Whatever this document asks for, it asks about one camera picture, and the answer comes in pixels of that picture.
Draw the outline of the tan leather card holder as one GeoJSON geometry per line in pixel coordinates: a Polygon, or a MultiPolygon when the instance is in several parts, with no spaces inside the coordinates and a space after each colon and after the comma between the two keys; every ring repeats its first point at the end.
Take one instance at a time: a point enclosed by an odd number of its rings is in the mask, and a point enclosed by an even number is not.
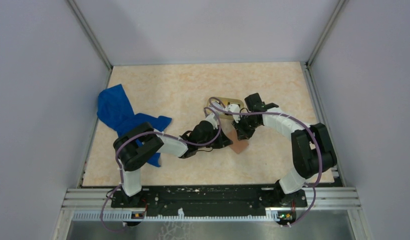
{"type": "Polygon", "coordinates": [[[229,148],[236,154],[240,154],[249,146],[248,140],[238,140],[238,135],[235,129],[227,133],[226,136],[232,141],[229,148]]]}

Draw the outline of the beige oval tray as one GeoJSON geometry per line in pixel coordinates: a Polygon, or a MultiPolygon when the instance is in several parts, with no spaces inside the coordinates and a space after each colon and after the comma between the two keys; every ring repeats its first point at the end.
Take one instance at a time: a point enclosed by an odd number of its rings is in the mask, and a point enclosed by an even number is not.
{"type": "MultiPolygon", "coordinates": [[[[245,107],[244,102],[240,99],[227,98],[227,97],[221,97],[221,96],[216,96],[215,98],[216,99],[211,100],[212,104],[217,107],[224,107],[225,111],[227,111],[227,107],[229,105],[237,105],[238,109],[242,109],[245,107]]],[[[219,117],[225,120],[233,120],[233,117],[231,115],[228,115],[222,112],[220,112],[219,117]]]]}

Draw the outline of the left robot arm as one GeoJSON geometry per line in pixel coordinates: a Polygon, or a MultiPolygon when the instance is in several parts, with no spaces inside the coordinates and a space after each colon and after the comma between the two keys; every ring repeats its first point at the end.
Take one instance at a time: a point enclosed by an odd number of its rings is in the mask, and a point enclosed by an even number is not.
{"type": "Polygon", "coordinates": [[[219,123],[202,120],[193,130],[175,137],[154,129],[149,122],[135,127],[113,143],[120,166],[123,200],[136,207],[143,200],[140,169],[156,154],[190,158],[201,149],[222,149],[233,142],[223,133],[219,123]]]}

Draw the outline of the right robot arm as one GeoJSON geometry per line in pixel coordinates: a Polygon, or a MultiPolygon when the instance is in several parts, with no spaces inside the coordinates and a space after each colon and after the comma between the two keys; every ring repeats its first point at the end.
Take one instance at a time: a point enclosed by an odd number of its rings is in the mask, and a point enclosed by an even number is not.
{"type": "Polygon", "coordinates": [[[265,103],[258,93],[245,98],[246,112],[235,104],[225,109],[232,114],[232,125],[238,140],[250,139],[256,128],[265,126],[286,137],[292,146],[293,168],[276,182],[279,189],[274,192],[275,202],[287,206],[294,199],[294,193],[306,181],[337,164],[337,156],[328,133],[322,123],[308,124],[285,113],[275,103],[265,103]]]}

